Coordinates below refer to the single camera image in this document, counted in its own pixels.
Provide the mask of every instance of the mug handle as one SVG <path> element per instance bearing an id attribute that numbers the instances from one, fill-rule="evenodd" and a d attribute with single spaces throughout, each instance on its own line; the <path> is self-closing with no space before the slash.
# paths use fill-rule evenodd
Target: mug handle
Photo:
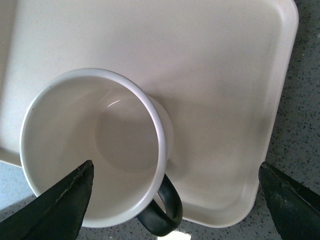
<path id="1" fill-rule="evenodd" d="M 164 204 L 165 212 L 155 200 L 136 217 L 142 225 L 152 234 L 162 237 L 175 230 L 182 221 L 183 207 L 181 199 L 165 174 L 158 190 Z"/>

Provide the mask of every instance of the black pointed object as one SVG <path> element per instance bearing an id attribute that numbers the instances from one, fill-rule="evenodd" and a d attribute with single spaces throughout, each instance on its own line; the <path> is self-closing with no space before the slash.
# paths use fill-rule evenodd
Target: black pointed object
<path id="1" fill-rule="evenodd" d="M 320 196 L 279 169 L 259 169 L 268 209 L 283 240 L 320 240 Z"/>
<path id="2" fill-rule="evenodd" d="M 0 222 L 1 240 L 75 240 L 92 192 L 87 160 L 30 204 Z"/>

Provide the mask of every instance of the white mug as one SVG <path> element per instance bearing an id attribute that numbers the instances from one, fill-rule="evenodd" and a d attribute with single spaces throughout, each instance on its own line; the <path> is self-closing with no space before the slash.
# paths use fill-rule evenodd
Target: white mug
<path id="1" fill-rule="evenodd" d="M 165 235 L 182 219 L 180 198 L 165 176 L 173 137 L 165 109 L 131 80 L 105 69 L 77 69 L 56 77 L 30 104 L 20 159 L 36 196 L 92 160 L 82 225 L 104 228 L 138 216 L 149 231 Z M 159 212 L 153 200 L 158 191 L 175 209 Z M 159 219 L 148 221 L 154 214 Z"/>

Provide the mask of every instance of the white tray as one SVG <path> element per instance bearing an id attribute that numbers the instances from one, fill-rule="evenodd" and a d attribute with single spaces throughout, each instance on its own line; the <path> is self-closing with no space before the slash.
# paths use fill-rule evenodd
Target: white tray
<path id="1" fill-rule="evenodd" d="M 0 23 L 2 161 L 20 165 L 25 111 L 51 79 L 108 69 L 168 111 L 167 175 L 184 218 L 221 228 L 250 212 L 297 31 L 293 0 L 0 1 Z"/>

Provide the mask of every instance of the gray countertop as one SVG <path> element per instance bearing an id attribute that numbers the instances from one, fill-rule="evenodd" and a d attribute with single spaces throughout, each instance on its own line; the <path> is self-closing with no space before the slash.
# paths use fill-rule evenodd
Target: gray countertop
<path id="1" fill-rule="evenodd" d="M 320 0 L 296 0 L 299 27 L 266 161 L 320 194 Z M 35 197 L 21 168 L 0 162 L 0 221 Z M 279 240 L 259 188 L 252 211 L 221 229 L 183 221 L 192 240 Z M 110 228 L 81 228 L 78 239 L 157 239 L 137 219 Z"/>

